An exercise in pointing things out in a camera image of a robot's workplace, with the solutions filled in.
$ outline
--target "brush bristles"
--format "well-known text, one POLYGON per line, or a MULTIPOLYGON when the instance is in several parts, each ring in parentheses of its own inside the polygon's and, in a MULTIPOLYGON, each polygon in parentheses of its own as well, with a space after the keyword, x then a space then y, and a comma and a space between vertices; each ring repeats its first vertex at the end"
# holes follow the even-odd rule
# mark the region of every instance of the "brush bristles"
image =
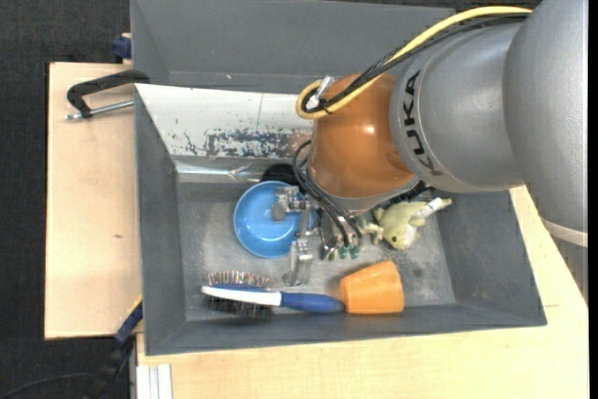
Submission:
MULTIPOLYGON (((238 271, 235 269, 210 273, 207 277, 210 286, 217 284, 246 284, 248 286, 257 286, 267 290, 272 280, 268 277, 253 275, 238 271)), ((254 303, 245 303, 243 301, 233 301, 231 299, 217 298, 209 296, 206 299, 206 305, 214 311, 235 314, 241 318, 251 318, 258 320, 267 320, 272 316, 272 307, 265 305, 256 305, 254 303)))
POLYGON ((207 277, 207 282, 210 286, 215 284, 247 284, 248 286, 257 286, 267 290, 270 288, 272 280, 265 276, 252 275, 245 271, 230 269, 220 271, 218 273, 210 273, 207 277))
POLYGON ((255 320, 267 320, 272 316, 272 307, 256 305, 254 303, 243 303, 230 299, 210 296, 206 299, 206 305, 214 311, 234 314, 240 318, 251 318, 255 320))

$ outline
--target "yellow cable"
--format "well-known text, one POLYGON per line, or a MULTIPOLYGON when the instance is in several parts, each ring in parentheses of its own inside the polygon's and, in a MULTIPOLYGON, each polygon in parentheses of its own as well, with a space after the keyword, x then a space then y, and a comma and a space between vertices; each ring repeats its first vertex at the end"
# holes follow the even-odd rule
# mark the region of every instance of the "yellow cable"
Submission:
MULTIPOLYGON (((455 23, 459 23, 461 21, 468 21, 470 19, 474 19, 475 17, 484 17, 487 15, 505 15, 505 14, 520 14, 520 13, 530 13, 531 10, 529 8, 522 8, 522 7, 478 7, 472 8, 471 10, 466 10, 465 12, 460 12, 458 14, 452 15, 443 21, 440 21, 436 25, 433 25, 429 29, 425 30, 418 36, 416 36, 413 40, 407 43, 402 49, 397 51, 389 60, 387 60, 384 64, 389 62, 393 62, 394 60, 398 59, 399 57, 409 53, 411 50, 415 49, 416 47, 420 46, 426 40, 432 38, 436 34, 440 33, 441 31, 445 30, 446 28, 454 25, 455 23)), ((339 101, 333 103, 332 105, 328 106, 328 111, 320 110, 316 112, 306 112, 303 110, 303 103, 306 98, 311 92, 313 92, 316 88, 318 88, 321 84, 321 80, 316 80, 309 85, 307 85, 299 94, 299 98, 297 98, 297 103, 295 104, 295 110, 297 114, 306 120, 316 120, 328 115, 328 113, 332 113, 337 111, 338 109, 344 107, 347 103, 351 100, 356 98, 360 95, 365 89, 370 87, 376 80, 378 80, 382 75, 378 75, 377 77, 372 78, 367 83, 356 89, 354 92, 351 92, 346 97, 340 99, 339 101)))

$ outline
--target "blue bowl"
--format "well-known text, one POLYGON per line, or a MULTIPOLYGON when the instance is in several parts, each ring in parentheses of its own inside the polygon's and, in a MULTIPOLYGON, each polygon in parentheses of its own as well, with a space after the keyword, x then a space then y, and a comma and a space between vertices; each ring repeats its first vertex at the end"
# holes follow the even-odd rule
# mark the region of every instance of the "blue bowl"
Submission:
POLYGON ((251 253, 262 258, 277 258, 289 253, 300 212, 287 213, 282 221, 272 220, 276 188, 290 186, 282 181, 264 181, 243 193, 234 214, 235 234, 251 253))

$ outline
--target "wooden board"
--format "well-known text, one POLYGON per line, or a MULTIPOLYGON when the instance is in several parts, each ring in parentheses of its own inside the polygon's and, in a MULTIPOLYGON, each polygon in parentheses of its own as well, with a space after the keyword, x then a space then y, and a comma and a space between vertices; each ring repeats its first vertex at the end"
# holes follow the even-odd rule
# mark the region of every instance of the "wooden board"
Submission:
MULTIPOLYGON (((68 121, 74 84, 126 64, 51 64, 45 337, 111 335, 141 293, 131 108, 68 121)), ((131 99, 132 86, 86 97, 131 99)))
POLYGON ((511 191, 548 317, 534 328, 146 356, 172 364, 175 399, 589 397, 588 309, 534 204, 511 191))

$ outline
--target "kuka logo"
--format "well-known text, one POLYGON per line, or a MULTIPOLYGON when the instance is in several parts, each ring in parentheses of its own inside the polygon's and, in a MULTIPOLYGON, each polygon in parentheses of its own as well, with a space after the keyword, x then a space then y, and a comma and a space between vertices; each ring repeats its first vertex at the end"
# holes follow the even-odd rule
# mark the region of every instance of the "kuka logo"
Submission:
POLYGON ((438 177, 443 173, 434 168, 434 162, 432 161, 430 156, 426 154, 425 148, 421 143, 420 134, 418 134, 418 131, 415 129, 416 123, 415 118, 413 117, 413 105, 415 97, 415 82, 418 79, 419 75, 420 71, 413 74, 413 76, 407 81, 405 86, 405 93, 409 95, 411 99, 409 103, 407 103, 406 100, 403 102, 403 112, 405 113, 404 125, 406 127, 410 127, 406 130, 407 137, 415 139, 415 143, 413 143, 412 141, 412 144, 414 145, 413 152, 418 156, 418 161, 430 171, 430 174, 433 177, 438 177))

